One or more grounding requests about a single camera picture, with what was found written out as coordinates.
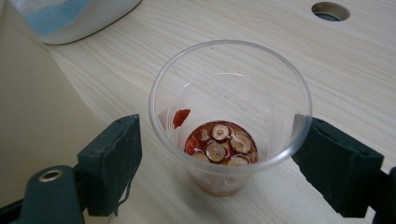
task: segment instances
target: cup rim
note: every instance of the cup rim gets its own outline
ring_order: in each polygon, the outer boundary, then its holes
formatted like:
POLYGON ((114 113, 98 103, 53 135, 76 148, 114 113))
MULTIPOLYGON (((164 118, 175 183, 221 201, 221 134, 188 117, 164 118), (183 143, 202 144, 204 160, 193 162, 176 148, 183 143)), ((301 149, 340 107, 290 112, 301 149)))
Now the cup rim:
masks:
POLYGON ((247 41, 242 41, 242 40, 213 40, 213 41, 207 41, 203 42, 194 46, 191 46, 189 48, 183 49, 181 52, 176 54, 174 57, 172 57, 160 70, 159 74, 154 80, 154 83, 152 85, 151 91, 150 91, 150 96, 148 99, 148 110, 149 110, 149 119, 151 122, 151 126, 154 129, 154 132, 156 133, 157 137, 160 139, 160 142, 163 144, 163 146, 170 151, 179 161, 183 161, 185 164, 188 164, 195 169, 203 170, 207 173, 212 173, 212 174, 217 174, 217 175, 253 175, 254 173, 265 170, 267 168, 270 168, 276 164, 281 163, 288 157, 292 156, 294 153, 298 151, 300 146, 303 144, 306 136, 309 133, 309 129, 311 126, 312 122, 312 101, 311 101, 311 96, 309 93, 309 89, 304 81, 304 78, 301 76, 299 71, 292 65, 286 58, 281 56, 280 54, 276 53, 275 51, 268 49, 264 46, 254 44, 251 42, 247 41), (184 153, 182 150, 178 148, 176 144, 174 144, 172 141, 170 141, 167 137, 165 132, 163 131, 160 122, 156 121, 156 108, 154 104, 154 97, 156 95, 156 90, 158 85, 160 84, 161 79, 163 78, 163 75, 167 71, 167 69, 178 59, 183 57, 185 54, 192 52, 196 49, 200 49, 203 47, 207 46, 212 46, 212 45, 225 45, 225 44, 236 44, 236 45, 244 45, 256 49, 261 49, 263 51, 266 51, 274 56, 276 56, 279 60, 281 60, 285 65, 287 65, 294 75, 297 77, 297 80, 300 81, 302 84, 302 87, 304 89, 304 97, 306 100, 306 115, 304 115, 304 127, 301 129, 301 131, 296 134, 295 139, 291 141, 284 150, 282 150, 280 153, 276 154, 274 157, 266 160, 266 161, 258 161, 256 163, 252 163, 249 165, 245 166, 225 166, 225 165, 218 165, 214 163, 208 163, 204 161, 199 161, 193 158, 192 156, 187 155, 184 153))

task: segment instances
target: metal grommet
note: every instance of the metal grommet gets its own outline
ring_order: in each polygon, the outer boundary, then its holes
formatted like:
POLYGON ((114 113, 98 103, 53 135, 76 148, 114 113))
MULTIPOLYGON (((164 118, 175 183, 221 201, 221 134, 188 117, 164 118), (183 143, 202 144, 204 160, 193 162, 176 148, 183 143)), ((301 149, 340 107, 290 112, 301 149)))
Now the metal grommet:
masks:
POLYGON ((40 182, 50 182, 52 180, 55 180, 59 178, 64 172, 62 170, 50 170, 41 175, 38 180, 40 182))

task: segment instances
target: red liquid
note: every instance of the red liquid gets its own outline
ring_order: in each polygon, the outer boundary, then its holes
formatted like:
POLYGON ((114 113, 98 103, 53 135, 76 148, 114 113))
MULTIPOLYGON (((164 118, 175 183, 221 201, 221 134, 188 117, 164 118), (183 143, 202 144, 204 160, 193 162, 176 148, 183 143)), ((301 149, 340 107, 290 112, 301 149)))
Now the red liquid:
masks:
POLYGON ((204 155, 208 155, 206 148, 210 144, 214 144, 214 143, 219 143, 224 146, 225 156, 218 162, 210 160, 210 157, 207 156, 209 158, 209 161, 212 163, 227 165, 229 160, 235 157, 244 159, 248 164, 257 162, 258 159, 257 148, 251 135, 247 131, 245 131, 245 129, 243 129, 242 127, 234 123, 231 123, 229 121, 223 121, 223 120, 208 122, 195 129, 187 138, 184 151, 189 155, 193 155, 195 153, 203 153, 204 155), (212 135, 212 130, 215 126, 220 124, 228 127, 229 134, 224 139, 216 140, 212 135), (236 134, 237 135, 242 134, 247 137, 249 143, 251 144, 251 148, 249 152, 241 153, 235 150, 235 148, 231 144, 231 139, 235 137, 236 134))

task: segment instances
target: table surface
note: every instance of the table surface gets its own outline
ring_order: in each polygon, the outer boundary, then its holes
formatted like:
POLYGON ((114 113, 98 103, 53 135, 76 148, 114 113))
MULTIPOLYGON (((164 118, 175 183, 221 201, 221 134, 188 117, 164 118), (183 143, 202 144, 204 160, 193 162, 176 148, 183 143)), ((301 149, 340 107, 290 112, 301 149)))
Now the table surface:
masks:
POLYGON ((149 122, 149 92, 179 51, 237 39, 272 49, 302 74, 313 116, 396 164, 396 2, 335 1, 346 21, 324 21, 316 0, 143 0, 131 13, 50 54, 103 127, 140 114, 143 160, 129 200, 111 223, 371 223, 342 218, 288 159, 255 175, 237 194, 201 192, 164 149, 149 122))

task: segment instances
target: black clamp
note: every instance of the black clamp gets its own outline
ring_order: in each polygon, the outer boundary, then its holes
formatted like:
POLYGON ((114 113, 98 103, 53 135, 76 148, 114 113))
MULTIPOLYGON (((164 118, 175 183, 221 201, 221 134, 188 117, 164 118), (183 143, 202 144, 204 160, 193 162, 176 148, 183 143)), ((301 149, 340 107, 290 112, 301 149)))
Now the black clamp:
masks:
POLYGON ((84 223, 86 208, 95 217, 117 214, 141 158, 139 116, 117 119, 78 153, 74 168, 54 166, 33 175, 25 198, 0 209, 0 223, 84 223))
POLYGON ((370 206, 376 211, 373 223, 396 223, 396 167, 389 175, 382 172, 380 153, 313 118, 308 136, 292 158, 341 216, 365 217, 370 206))

